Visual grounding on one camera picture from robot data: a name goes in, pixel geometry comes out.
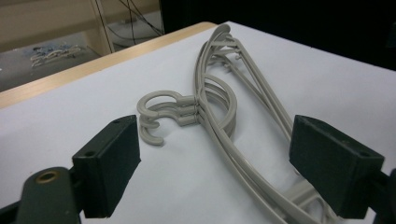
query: screw hole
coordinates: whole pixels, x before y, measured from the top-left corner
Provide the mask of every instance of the screw hole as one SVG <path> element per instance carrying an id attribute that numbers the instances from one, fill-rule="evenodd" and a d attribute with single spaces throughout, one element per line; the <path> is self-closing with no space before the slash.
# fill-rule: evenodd
<path id="1" fill-rule="evenodd" d="M 58 172 L 56 171 L 48 171 L 40 176 L 37 177 L 35 182 L 37 184 L 46 184 L 51 182 L 52 180 L 58 178 Z"/>

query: wooden table edge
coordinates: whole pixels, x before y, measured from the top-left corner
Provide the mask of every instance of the wooden table edge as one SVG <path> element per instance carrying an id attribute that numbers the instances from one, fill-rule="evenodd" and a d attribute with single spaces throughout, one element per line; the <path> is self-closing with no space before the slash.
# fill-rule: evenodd
<path id="1" fill-rule="evenodd" d="M 192 35 L 199 34 L 202 31 L 208 30 L 215 26 L 216 24 L 212 22 L 199 22 L 192 26 L 151 39 L 128 49 L 124 49 L 99 59 L 63 70 L 62 72 L 55 73 L 48 77 L 40 78 L 11 90 L 0 92 L 0 109 L 28 100 L 44 92 L 51 91 L 61 87 L 62 85 L 108 68 L 109 66 L 125 62 L 127 60 L 152 52 L 156 49 L 176 43 L 177 41 Z"/>

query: dark background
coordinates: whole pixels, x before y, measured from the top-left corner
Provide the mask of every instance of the dark background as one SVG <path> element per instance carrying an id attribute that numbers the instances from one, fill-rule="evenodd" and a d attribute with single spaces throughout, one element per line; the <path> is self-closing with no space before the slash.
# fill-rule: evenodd
<path id="1" fill-rule="evenodd" d="M 396 71 L 396 0 L 160 0 L 160 4 L 166 33 L 200 21 L 234 21 Z"/>

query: white table surface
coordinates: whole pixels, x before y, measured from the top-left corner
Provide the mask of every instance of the white table surface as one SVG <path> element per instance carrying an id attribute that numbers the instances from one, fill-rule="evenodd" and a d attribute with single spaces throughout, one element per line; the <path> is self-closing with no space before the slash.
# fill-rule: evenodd
<path id="1" fill-rule="evenodd" d="M 386 157 L 396 167 L 396 72 L 360 63 L 233 22 L 245 46 L 293 118 L 322 119 Z M 0 110 L 0 206 L 16 202 L 24 180 L 71 157 L 111 120 L 136 114 L 136 103 L 158 90 L 191 95 L 200 47 L 213 29 L 94 73 Z M 213 72 L 237 95 L 233 140 L 280 191 L 297 177 L 289 145 L 261 105 L 223 67 Z M 200 125 L 180 128 L 161 119 L 154 134 L 163 147 L 140 141 L 137 167 L 111 218 L 83 223 L 268 223 L 265 213 L 234 178 Z M 372 223 L 374 213 L 364 220 Z"/>

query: floor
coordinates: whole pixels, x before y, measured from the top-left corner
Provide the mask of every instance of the floor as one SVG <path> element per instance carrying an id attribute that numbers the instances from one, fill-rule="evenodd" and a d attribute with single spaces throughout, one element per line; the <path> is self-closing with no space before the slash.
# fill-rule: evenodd
<path id="1" fill-rule="evenodd" d="M 161 34 L 163 23 L 160 11 L 145 14 L 144 18 L 160 31 L 154 31 L 141 20 L 133 21 L 132 24 L 127 20 L 108 25 L 115 51 L 129 48 Z M 40 62 L 32 58 L 39 52 L 48 54 L 56 49 L 75 49 L 75 53 L 61 54 L 52 60 Z M 99 57 L 100 55 L 87 47 L 82 33 L 0 52 L 0 91 L 18 87 Z"/>

